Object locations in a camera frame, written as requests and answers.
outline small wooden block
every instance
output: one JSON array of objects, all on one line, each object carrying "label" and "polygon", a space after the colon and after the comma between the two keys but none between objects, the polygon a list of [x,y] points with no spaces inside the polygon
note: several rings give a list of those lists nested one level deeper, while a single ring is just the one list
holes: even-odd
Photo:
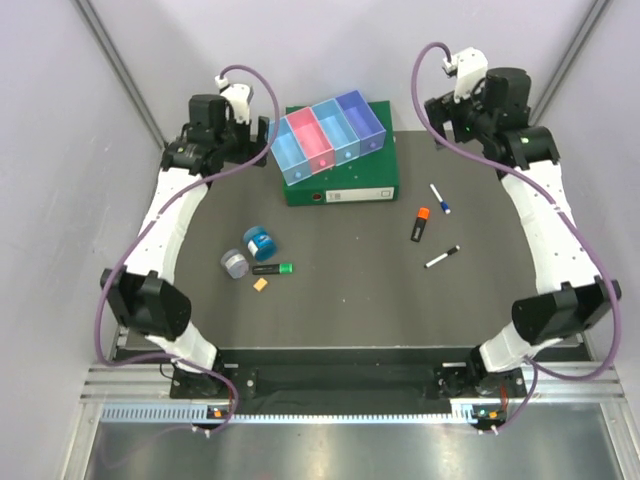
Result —
[{"label": "small wooden block", "polygon": [[269,282],[267,282],[264,278],[260,278],[256,283],[253,284],[253,288],[261,292],[268,283]]}]

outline green cap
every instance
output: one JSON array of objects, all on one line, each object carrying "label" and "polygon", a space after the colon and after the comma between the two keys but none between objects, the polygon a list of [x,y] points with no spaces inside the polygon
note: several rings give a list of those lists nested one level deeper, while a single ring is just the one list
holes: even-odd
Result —
[{"label": "green cap", "polygon": [[293,263],[281,263],[280,273],[293,273]]}]

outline metal pole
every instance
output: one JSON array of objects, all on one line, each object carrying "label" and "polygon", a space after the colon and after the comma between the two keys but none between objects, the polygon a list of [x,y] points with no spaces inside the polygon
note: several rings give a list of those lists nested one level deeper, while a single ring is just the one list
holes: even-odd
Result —
[{"label": "metal pole", "polygon": [[598,20],[602,18],[607,7],[611,4],[612,0],[594,0],[591,3],[587,13],[585,14],[578,30],[573,35],[573,38],[569,42],[569,46],[565,50],[560,62],[556,66],[553,75],[549,82],[542,90],[542,96],[540,100],[534,105],[531,110],[531,124],[535,125],[540,121],[542,115],[549,107],[551,100],[555,97],[558,89],[564,82],[567,74],[571,70],[576,58],[584,48],[587,40],[591,36],[591,33],[595,29]]},{"label": "metal pole", "polygon": [[71,0],[71,2],[76,6],[78,12],[80,13],[80,16],[84,19],[85,23],[89,27],[89,30],[98,42],[98,45],[100,45],[100,48],[107,57],[107,61],[118,77],[118,80],[124,87],[125,92],[127,92],[127,96],[131,100],[131,103],[133,103],[133,106],[135,107],[136,111],[140,115],[140,118],[149,130],[149,133],[153,137],[154,141],[158,144],[158,146],[160,146],[160,148],[164,148],[166,142],[164,136],[162,135],[162,131],[153,118],[151,110],[149,110],[149,107],[144,101],[140,90],[133,81],[133,77],[129,73],[129,70],[120,57],[120,53],[118,53],[118,50],[116,49],[113,41],[111,40],[111,37],[102,24],[102,21],[100,20],[100,17],[93,7],[91,1]]}]

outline white wall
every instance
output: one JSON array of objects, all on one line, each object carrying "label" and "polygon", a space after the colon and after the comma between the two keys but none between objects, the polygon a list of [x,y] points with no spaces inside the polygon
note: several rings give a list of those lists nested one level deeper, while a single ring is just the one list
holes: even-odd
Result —
[{"label": "white wall", "polygon": [[46,479],[95,359],[100,273],[159,151],[70,1],[7,3],[0,45],[1,476]]},{"label": "white wall", "polygon": [[[551,128],[576,223],[622,287],[623,337],[616,361],[640,423],[640,2],[615,0],[541,123]],[[593,335],[603,356],[611,321]]]},{"label": "white wall", "polygon": [[[93,3],[167,138],[186,121],[190,96],[213,92],[213,77],[231,63],[258,69],[282,106],[359,88],[368,100],[392,101],[397,129],[422,129],[409,77],[419,50],[434,40],[454,51],[476,46],[493,66],[526,68],[535,100],[587,7],[583,0]],[[440,60],[434,54],[425,62],[425,100],[452,89]],[[254,105],[272,116],[263,91]]]}]

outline paint jar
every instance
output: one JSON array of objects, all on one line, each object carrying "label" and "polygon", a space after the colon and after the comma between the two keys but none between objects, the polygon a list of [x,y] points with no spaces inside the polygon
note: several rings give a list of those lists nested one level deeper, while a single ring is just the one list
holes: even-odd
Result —
[{"label": "paint jar", "polygon": [[229,250],[220,259],[220,265],[231,275],[231,278],[244,277],[249,271],[249,262],[237,248]]},{"label": "paint jar", "polygon": [[276,244],[263,227],[250,228],[242,237],[242,241],[258,262],[271,258],[277,250]]}]

